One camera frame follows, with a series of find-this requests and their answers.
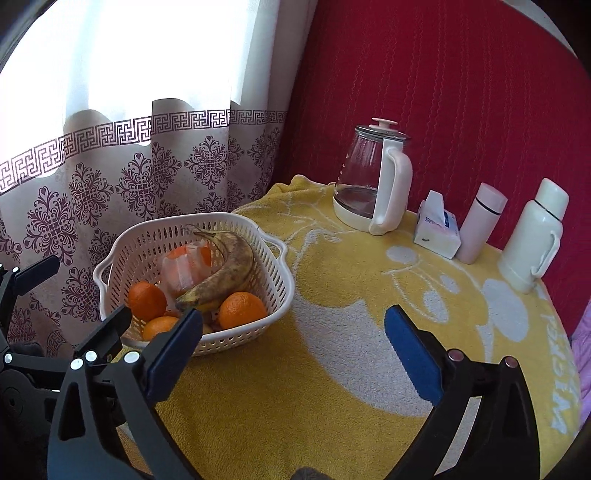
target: greek key border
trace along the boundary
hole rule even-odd
[[[0,159],[0,196],[55,170],[68,158],[95,148],[146,142],[152,135],[184,130],[283,123],[286,114],[276,110],[196,110],[160,113],[83,128],[29,148],[9,160]]]

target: basket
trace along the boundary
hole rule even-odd
[[[187,225],[198,225],[202,229],[213,231],[229,230],[242,235],[248,241],[254,253],[255,264],[247,290],[257,295],[269,312],[267,317],[256,322],[203,335],[194,356],[221,352],[250,342],[287,313],[294,297],[295,285],[285,261],[285,243],[267,235],[255,222],[242,215],[218,212],[149,220],[123,232],[113,244],[107,258],[97,265],[92,274],[100,292],[101,320],[126,303],[129,288],[134,283],[141,280],[151,283],[158,281],[158,260],[161,256],[195,239],[192,232],[184,228]],[[266,242],[277,247],[277,258]],[[221,267],[222,263],[221,252],[212,248],[213,269]],[[107,285],[102,280],[102,274],[108,267],[111,270]],[[141,340],[143,325],[144,322],[134,317],[131,326],[121,337],[122,343],[135,349],[146,347],[148,342]]]

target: kettle lid knob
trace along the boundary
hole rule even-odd
[[[370,125],[370,128],[375,130],[389,130],[391,132],[396,132],[395,128],[390,128],[391,125],[398,125],[398,122],[394,122],[393,120],[386,120],[385,118],[375,118],[373,117],[372,120],[377,122],[377,125]]]

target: glass kettle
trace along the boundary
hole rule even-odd
[[[347,225],[372,235],[398,227],[408,204],[413,166],[402,153],[410,137],[396,122],[372,118],[377,125],[355,127],[353,144],[335,184],[336,216]]]

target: tissue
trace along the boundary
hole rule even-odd
[[[414,242],[442,257],[453,258],[462,242],[456,216],[443,208],[443,195],[431,190],[417,216]]]

